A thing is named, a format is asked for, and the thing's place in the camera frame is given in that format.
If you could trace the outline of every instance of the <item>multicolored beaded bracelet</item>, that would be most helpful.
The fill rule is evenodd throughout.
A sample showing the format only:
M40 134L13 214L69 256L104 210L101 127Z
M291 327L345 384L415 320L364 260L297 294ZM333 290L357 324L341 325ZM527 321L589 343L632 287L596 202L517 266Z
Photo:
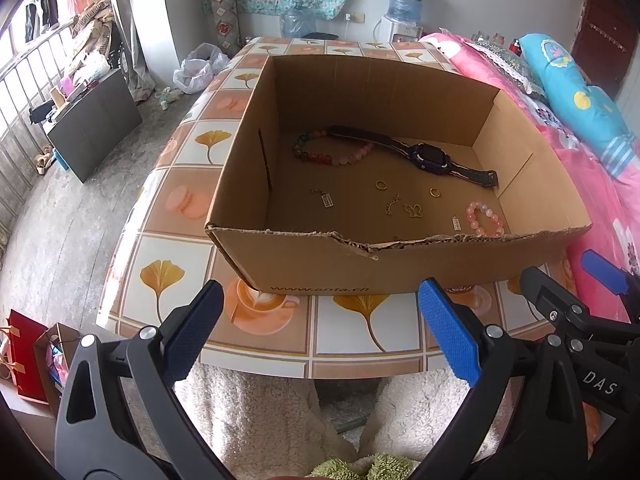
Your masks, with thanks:
M340 158L332 157L331 155L325 155L324 153L307 153L302 150L302 147L308 140L312 139L321 139L322 137L326 137L327 133L324 130L316 130L314 132L308 134L302 134L296 140L296 143L293 145L293 154L302 160L302 162L315 162L317 164L327 164L329 166L340 166L345 164L355 164L359 160L362 160L365 156L367 156L371 150L373 149L373 144L370 142L365 144L362 148L360 148L357 152L353 153L353 155L346 156L343 155Z
M486 235L486 231L484 230L484 227L480 227L480 222L478 222L478 220L476 219L476 215L475 215L476 209L479 209L482 213L485 214L485 216L487 216L487 218L490 218L494 223L495 225L494 237L495 238L501 237L504 234L504 227L503 227L504 224L502 223L502 220L500 220L500 217L497 214L495 214L487 204L483 204L482 202L472 202L471 204L469 204L469 207L466 208L466 219L471 224L471 228L476 231L476 234L479 236Z

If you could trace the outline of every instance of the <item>wooden door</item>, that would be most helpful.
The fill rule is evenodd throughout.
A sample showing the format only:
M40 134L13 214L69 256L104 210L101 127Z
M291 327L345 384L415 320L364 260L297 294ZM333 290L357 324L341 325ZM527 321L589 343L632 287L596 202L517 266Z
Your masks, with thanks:
M615 99L637 42L636 26L620 0L587 0L572 56L591 84Z

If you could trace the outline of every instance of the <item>table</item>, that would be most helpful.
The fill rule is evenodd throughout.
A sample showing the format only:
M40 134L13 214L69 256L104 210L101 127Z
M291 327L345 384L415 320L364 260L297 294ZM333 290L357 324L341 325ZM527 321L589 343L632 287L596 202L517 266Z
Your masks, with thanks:
M132 337L146 324L158 325L172 308L188 304L213 278L225 289L225 312L200 354L203 363L331 379L443 366L446 361L418 312L415 294L252 292L204 233L209 203L252 89L268 56L283 54L382 57L457 73L430 44L255 39L198 98L149 174L108 271L98 324ZM543 270L575 292L566 260ZM552 332L520 294L517 277L449 295L471 307L483 323L499 324L513 336L536 339ZM270 310L260 312L256 303Z
M80 182L85 182L141 122L122 72L111 70L71 105L47 135Z

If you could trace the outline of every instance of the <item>concrete floor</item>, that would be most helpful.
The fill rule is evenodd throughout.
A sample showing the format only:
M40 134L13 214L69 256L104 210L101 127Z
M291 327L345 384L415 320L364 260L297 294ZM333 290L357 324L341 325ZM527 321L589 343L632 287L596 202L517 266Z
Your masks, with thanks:
M0 313L93 332L102 284L120 232L158 155L198 95L162 111L139 106L133 130L82 184L54 163L20 212L0 271Z

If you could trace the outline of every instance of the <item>pink beaded bracelet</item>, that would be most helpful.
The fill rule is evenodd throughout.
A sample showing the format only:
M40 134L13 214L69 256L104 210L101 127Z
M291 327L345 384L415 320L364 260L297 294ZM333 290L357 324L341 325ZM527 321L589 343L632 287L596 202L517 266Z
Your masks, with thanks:
M476 231L476 234L479 236L485 236L486 232L484 227L480 227L480 222L476 219L476 209L479 209L482 213L484 213L487 218L490 218L494 223L495 229L495 238L499 238L504 234L504 228L502 227L504 224L500 220L500 217L495 214L487 204L483 204L482 202L472 202L469 204L469 207L466 208L466 219L471 224L471 228Z

